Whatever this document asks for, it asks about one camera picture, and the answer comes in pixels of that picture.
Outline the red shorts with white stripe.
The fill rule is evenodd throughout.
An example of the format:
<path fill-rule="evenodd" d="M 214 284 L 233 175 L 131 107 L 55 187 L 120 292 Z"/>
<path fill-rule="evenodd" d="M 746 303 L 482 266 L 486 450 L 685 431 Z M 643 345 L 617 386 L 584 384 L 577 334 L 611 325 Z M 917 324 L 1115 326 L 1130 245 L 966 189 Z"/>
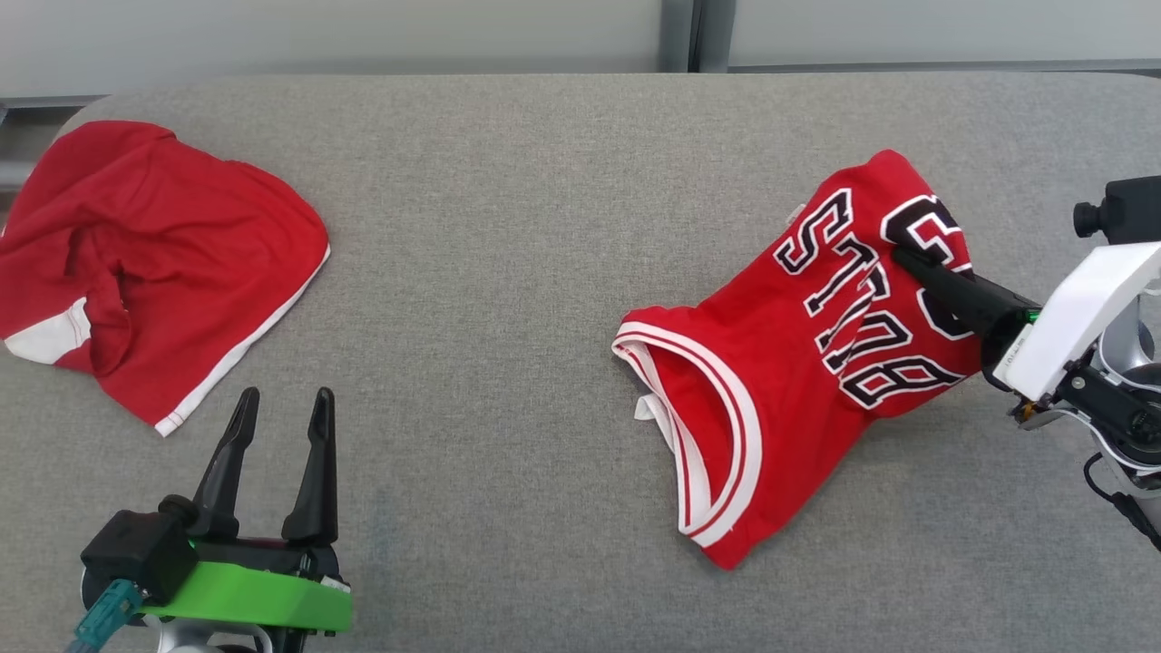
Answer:
<path fill-rule="evenodd" d="M 161 125 L 85 123 L 0 228 L 0 346 L 94 376 L 173 435 L 329 257 L 324 221 L 280 178 Z"/>

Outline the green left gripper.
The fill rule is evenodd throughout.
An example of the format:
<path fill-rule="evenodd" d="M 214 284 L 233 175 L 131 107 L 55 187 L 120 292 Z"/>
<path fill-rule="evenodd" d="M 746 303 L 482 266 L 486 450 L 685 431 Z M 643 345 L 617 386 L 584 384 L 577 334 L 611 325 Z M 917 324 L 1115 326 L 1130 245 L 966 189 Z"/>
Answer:
<path fill-rule="evenodd" d="M 187 552 L 165 552 L 137 573 L 142 611 L 325 636 L 348 631 L 354 596 L 336 553 L 336 393 L 317 392 L 307 466 L 283 539 L 237 537 L 238 488 L 259 404 L 257 387 L 245 388 L 192 497 L 199 519 L 188 529 Z"/>

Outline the red and white jersey shirt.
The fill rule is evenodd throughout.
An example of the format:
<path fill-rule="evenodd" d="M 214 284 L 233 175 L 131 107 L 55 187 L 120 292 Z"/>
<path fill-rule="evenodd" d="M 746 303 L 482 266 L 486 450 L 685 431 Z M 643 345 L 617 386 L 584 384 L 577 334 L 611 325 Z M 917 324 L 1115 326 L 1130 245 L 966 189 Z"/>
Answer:
<path fill-rule="evenodd" d="M 896 249 L 973 277 L 961 227 L 884 150 L 825 178 L 709 297 L 623 317 L 612 352 L 672 452 L 678 530 L 722 571 L 789 524 L 867 426 L 981 371 L 981 340 Z"/>

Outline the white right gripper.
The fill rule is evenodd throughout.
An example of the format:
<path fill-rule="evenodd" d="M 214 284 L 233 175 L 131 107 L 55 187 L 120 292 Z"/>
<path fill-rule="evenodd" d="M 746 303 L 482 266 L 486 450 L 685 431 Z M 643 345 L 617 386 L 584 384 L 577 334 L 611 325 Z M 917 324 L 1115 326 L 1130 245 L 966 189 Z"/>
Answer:
<path fill-rule="evenodd" d="M 989 278 L 956 272 L 911 249 L 893 260 L 920 286 L 917 301 L 945 337 L 1002 337 L 985 376 L 1033 402 L 1112 393 L 1161 400 L 1161 361 L 1147 352 L 1140 309 L 1161 295 L 1161 241 L 1095 247 L 1050 294 L 1022 297 Z"/>

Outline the grey partition post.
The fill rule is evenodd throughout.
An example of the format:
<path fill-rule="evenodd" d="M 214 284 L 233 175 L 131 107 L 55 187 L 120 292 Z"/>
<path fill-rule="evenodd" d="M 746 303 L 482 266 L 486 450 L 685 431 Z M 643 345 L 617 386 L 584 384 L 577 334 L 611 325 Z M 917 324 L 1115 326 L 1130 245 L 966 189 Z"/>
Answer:
<path fill-rule="evenodd" d="M 698 16 L 699 0 L 659 0 L 657 71 L 688 72 Z"/>
<path fill-rule="evenodd" d="M 724 73 L 731 53 L 737 0 L 697 0 L 688 70 Z"/>

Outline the grey metal rack frame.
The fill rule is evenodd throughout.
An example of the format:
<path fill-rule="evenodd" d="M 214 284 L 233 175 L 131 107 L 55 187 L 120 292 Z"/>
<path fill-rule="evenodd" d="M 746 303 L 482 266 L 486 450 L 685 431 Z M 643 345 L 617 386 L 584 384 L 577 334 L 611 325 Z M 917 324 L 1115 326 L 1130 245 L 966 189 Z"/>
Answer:
<path fill-rule="evenodd" d="M 17 191 L 43 151 L 44 130 L 0 101 L 0 191 Z"/>

